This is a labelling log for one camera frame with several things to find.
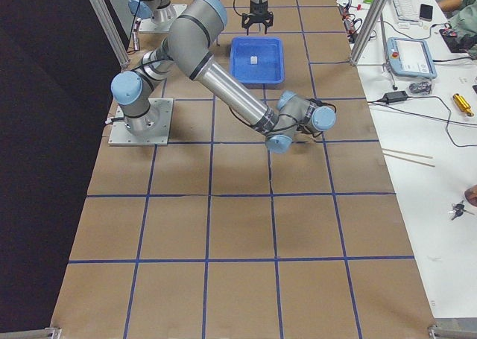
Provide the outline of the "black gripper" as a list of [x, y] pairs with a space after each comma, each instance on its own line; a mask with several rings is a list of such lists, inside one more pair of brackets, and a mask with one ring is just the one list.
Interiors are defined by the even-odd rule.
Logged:
[[274, 15], [268, 10], [268, 3], [250, 3], [250, 12], [241, 15], [241, 27], [250, 33], [250, 27], [254, 24], [264, 25], [264, 33], [268, 32], [269, 27], [274, 23]]

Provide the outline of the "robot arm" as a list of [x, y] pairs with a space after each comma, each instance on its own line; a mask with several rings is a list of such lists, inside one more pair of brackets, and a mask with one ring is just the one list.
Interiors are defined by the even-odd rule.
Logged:
[[239, 13], [236, 10], [236, 0], [233, 0], [233, 10], [241, 17], [241, 27], [246, 30], [247, 35], [249, 35], [252, 25], [263, 25], [265, 27], [265, 34], [273, 26], [274, 15], [268, 9], [268, 0], [250, 0], [248, 13]]
[[111, 92], [131, 133], [154, 127], [159, 120], [149, 97], [157, 84], [176, 65], [190, 80], [197, 81], [221, 99], [244, 124], [261, 133], [273, 153], [285, 153], [297, 132], [322, 133], [335, 125], [335, 109], [313, 98], [285, 91], [278, 109], [256, 98], [216, 62], [209, 50], [227, 24], [227, 12], [219, 0], [193, 0], [172, 22], [160, 47], [144, 54], [130, 71], [117, 74]]

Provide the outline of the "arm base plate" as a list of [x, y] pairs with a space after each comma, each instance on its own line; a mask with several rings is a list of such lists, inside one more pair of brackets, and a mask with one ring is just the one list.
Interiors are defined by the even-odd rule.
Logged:
[[137, 31], [149, 34], [168, 33], [172, 22], [186, 9], [186, 4], [170, 4], [164, 8], [156, 9], [151, 18], [140, 19]]
[[149, 98], [149, 112], [141, 118], [125, 117], [120, 106], [110, 130], [111, 146], [166, 146], [169, 140], [173, 98]]

